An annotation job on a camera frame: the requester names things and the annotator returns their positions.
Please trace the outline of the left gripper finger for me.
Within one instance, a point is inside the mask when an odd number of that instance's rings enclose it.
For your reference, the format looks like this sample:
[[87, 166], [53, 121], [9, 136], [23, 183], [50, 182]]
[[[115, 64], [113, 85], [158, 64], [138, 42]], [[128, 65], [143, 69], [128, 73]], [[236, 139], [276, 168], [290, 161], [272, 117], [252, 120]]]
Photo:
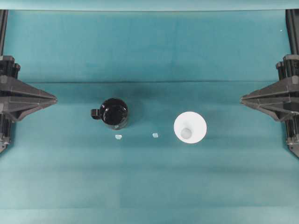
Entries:
[[56, 100], [57, 98], [43, 90], [37, 89], [14, 77], [0, 76], [0, 92], [5, 96], [45, 98]]
[[26, 116], [56, 103], [57, 99], [1, 99], [0, 117], [18, 122]]

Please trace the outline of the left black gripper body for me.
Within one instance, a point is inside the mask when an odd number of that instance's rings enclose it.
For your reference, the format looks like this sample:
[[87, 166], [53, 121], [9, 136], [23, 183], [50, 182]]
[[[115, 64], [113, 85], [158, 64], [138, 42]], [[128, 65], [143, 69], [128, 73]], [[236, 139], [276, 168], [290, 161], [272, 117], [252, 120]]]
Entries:
[[8, 77], [18, 78], [20, 65], [15, 63], [12, 56], [0, 57], [0, 152], [7, 149], [11, 142], [12, 121], [4, 113], [5, 106], [8, 105], [8, 98], [11, 93], [8, 90]]

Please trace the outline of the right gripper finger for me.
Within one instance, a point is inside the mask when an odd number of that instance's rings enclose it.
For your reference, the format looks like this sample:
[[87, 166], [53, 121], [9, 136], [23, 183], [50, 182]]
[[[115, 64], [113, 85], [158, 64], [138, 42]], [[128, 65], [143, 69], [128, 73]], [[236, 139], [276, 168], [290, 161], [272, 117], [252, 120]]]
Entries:
[[277, 122], [290, 120], [299, 114], [293, 109], [285, 109], [283, 103], [262, 103], [259, 99], [242, 99], [241, 104], [267, 114]]
[[241, 101], [255, 98], [266, 98], [273, 96], [281, 96], [299, 91], [299, 77], [292, 76], [277, 81], [271, 85], [268, 85], [262, 89], [251, 92], [250, 94], [241, 97]]

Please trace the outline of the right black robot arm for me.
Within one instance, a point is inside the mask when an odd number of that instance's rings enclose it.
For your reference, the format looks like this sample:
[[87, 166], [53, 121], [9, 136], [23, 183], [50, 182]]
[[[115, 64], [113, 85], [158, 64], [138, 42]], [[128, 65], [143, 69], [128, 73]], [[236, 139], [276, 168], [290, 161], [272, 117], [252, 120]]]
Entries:
[[276, 64], [279, 80], [242, 96], [241, 104], [285, 123], [286, 144], [299, 155], [299, 10], [285, 11], [291, 54]]

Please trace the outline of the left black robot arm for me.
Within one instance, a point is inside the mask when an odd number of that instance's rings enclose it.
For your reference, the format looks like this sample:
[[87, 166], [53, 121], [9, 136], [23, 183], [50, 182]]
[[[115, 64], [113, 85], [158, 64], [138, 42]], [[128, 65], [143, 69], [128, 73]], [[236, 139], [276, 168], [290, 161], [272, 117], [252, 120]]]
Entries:
[[57, 103], [57, 98], [18, 79], [21, 67], [3, 55], [8, 11], [0, 11], [0, 151], [11, 143], [12, 124]]

